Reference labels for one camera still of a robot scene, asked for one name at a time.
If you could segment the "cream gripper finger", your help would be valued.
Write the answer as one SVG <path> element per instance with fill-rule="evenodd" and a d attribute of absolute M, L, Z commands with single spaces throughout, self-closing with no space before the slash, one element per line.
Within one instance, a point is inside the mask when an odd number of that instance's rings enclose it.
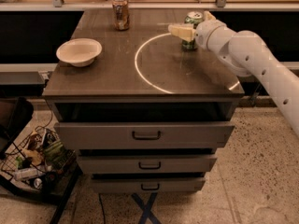
<path fill-rule="evenodd" d="M 209 11 L 204 12 L 204 21 L 214 21 L 216 17 L 212 15 Z"/>
<path fill-rule="evenodd" d="M 192 42 L 195 39 L 195 29 L 192 24 L 170 24 L 168 31 L 171 35 L 187 42 Z"/>

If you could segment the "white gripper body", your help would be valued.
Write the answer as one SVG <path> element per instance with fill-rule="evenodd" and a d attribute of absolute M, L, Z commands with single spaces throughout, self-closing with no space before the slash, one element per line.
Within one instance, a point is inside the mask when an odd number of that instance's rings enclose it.
<path fill-rule="evenodd" d="M 197 26 L 195 41 L 202 49 L 221 50 L 234 34 L 222 21 L 208 20 Z"/>

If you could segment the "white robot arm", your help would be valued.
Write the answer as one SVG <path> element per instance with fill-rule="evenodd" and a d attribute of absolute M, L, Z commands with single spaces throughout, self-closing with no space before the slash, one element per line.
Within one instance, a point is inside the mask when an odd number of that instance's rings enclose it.
<path fill-rule="evenodd" d="M 276 59 L 257 34 L 235 32 L 209 12 L 204 18 L 196 28 L 188 23 L 174 23 L 168 31 L 213 52 L 237 76 L 255 76 L 299 135 L 299 77 Z"/>

